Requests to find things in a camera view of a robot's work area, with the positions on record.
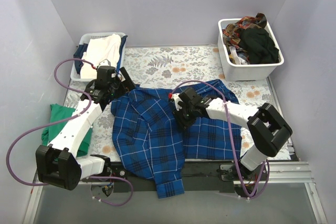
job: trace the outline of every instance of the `blue plaid shirt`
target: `blue plaid shirt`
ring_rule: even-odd
[[[220,80],[208,82],[238,103]],[[202,83],[192,86],[201,95],[217,95]],[[186,87],[179,88],[181,93]],[[186,158],[233,159],[227,122],[198,118],[182,131],[168,101],[169,89],[136,88],[112,101],[115,116],[112,140],[124,167],[139,177],[153,179],[159,198],[184,193],[181,169]],[[240,156],[240,126],[233,124],[236,154]]]

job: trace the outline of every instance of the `white laundry basket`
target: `white laundry basket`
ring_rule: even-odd
[[[88,44],[90,42],[90,39],[100,39],[100,38],[105,38],[108,37],[112,34],[118,34],[121,38],[123,36],[125,36],[126,34],[124,33],[116,33],[116,32],[109,32],[109,33],[95,33],[95,34],[84,34],[79,41],[79,45],[82,45],[84,43]],[[125,47],[126,47],[126,42],[124,47],[122,48],[122,54],[121,54],[121,61],[120,61],[120,67],[122,67],[123,65],[123,61],[124,61],[124,55],[125,55]],[[81,79],[80,75],[77,74],[76,72],[76,68],[75,68],[75,62],[72,65],[72,70],[71,70],[71,74],[70,77],[73,81],[92,81],[92,79]]]
[[[254,65],[236,65],[230,62],[229,54],[223,42],[223,31],[228,24],[236,23],[240,18],[221,19],[218,22],[219,36],[218,36],[218,50],[220,60],[222,62],[225,79],[227,81],[247,81],[247,80],[262,80],[267,78],[272,71],[279,65],[283,64],[283,56],[279,45],[274,37],[271,27],[267,22],[265,30],[268,31],[269,36],[274,41],[276,48],[279,49],[279,63],[275,64],[254,64]]]

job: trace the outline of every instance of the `clothing item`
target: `clothing item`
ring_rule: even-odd
[[[220,80],[208,83],[223,92],[227,100],[238,103]],[[202,83],[192,87],[203,97],[218,95]],[[137,87],[111,105],[115,116],[112,140],[123,166],[139,177],[155,180],[159,198],[184,193],[181,169],[185,158],[233,159],[227,122],[198,118],[183,131],[173,116],[175,105],[168,101],[171,91]],[[240,156],[240,126],[233,124],[232,129]]]
[[[120,58],[122,56],[122,50],[125,46],[125,43],[126,43],[126,39],[127,39],[127,35],[123,36],[121,38],[121,44],[120,44],[120,47],[119,47],[119,55],[120,55]],[[82,45],[79,45],[78,48],[77,48],[77,51],[74,53],[74,58],[77,58],[77,59],[81,59],[83,57],[83,55],[86,54],[86,50],[88,49],[88,44],[84,43]],[[120,68],[120,64],[121,64],[121,60],[119,59],[118,63],[117,63],[117,71],[119,71],[119,68]],[[76,69],[76,72],[77,74],[80,74],[80,69],[82,68],[83,66],[83,62],[81,61],[75,61],[75,69]]]
[[[233,46],[230,46],[230,51],[231,51],[231,56],[232,56],[232,60],[234,61],[234,64],[237,64],[237,65],[247,65],[247,59],[245,58],[244,55],[242,54],[237,54],[236,52],[236,48],[233,47]]]
[[[50,122],[56,122],[65,118],[72,116],[72,113],[75,111],[73,108],[63,107],[58,104],[51,104],[51,115]],[[53,140],[60,132],[63,130],[67,122],[59,123],[50,127],[47,127],[43,130],[41,139],[42,145],[47,146],[51,140]],[[89,129],[88,133],[85,135],[83,141],[81,142],[77,157],[82,157],[88,154],[90,142],[91,142],[92,129]]]
[[[238,45],[247,51],[251,64],[279,62],[279,49],[275,47],[274,41],[265,29],[241,30]]]
[[[122,56],[122,49],[124,48],[125,46],[125,43],[126,43],[126,39],[127,39],[127,35],[123,36],[121,38],[121,42],[120,42],[120,47],[119,47],[119,55],[120,55],[120,59],[118,60],[118,63],[117,63],[117,67],[116,67],[116,70],[117,72],[119,72],[119,69],[120,69],[120,64],[121,64],[121,56]]]
[[[90,61],[95,67],[116,67],[120,59],[120,44],[121,38],[117,34],[100,39],[91,39],[83,59]],[[80,77],[82,79],[95,79],[97,77],[97,71],[94,70],[90,64],[84,63],[80,70]]]
[[[243,59],[246,59],[247,63],[249,64],[250,62],[248,60],[247,51],[238,45],[240,42],[239,32],[247,28],[265,28],[266,25],[267,20],[265,15],[262,13],[258,13],[255,18],[246,16],[236,23],[228,24],[226,28],[223,29],[223,42],[229,55],[231,54],[229,47],[233,46],[236,48],[237,55]]]
[[[88,49],[88,44],[84,43],[83,45],[78,45],[76,52],[73,54],[75,59],[81,59],[83,57],[83,53]],[[75,69],[77,74],[80,74],[80,69],[83,66],[83,62],[76,60],[75,61]]]

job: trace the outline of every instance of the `floral tablecloth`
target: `floral tablecloth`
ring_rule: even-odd
[[[123,66],[134,83],[144,88],[173,89],[182,81],[221,79],[239,99],[240,104],[261,106],[265,102],[274,104],[266,80],[228,82],[225,80],[220,63],[218,48],[213,46],[198,47],[161,47],[161,48],[126,48]],[[86,82],[71,81],[70,86],[84,90]],[[75,108],[80,94],[68,91],[65,106]],[[93,133],[89,147],[89,155],[102,154],[109,156],[111,161],[120,161],[112,142],[114,118],[107,106],[93,124]],[[253,140],[247,129],[242,128],[241,136],[243,155],[252,145]],[[285,145],[277,160],[290,159]]]

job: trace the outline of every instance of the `patterned clothing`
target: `patterned clothing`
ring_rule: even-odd
[[[238,103],[220,80],[208,82]],[[192,86],[201,96],[216,95],[209,86]],[[112,102],[115,116],[112,140],[124,167],[156,183],[159,198],[184,193],[181,169],[185,158],[233,159],[227,122],[199,118],[182,131],[173,116],[169,89],[136,88]],[[236,154],[240,156],[240,126],[232,125]]]
[[[229,54],[229,46],[234,46],[238,54],[248,58],[247,51],[238,45],[240,43],[239,31],[247,28],[265,28],[266,25],[267,19],[262,13],[258,13],[255,18],[246,16],[236,23],[228,24],[226,28],[223,29],[223,42]]]

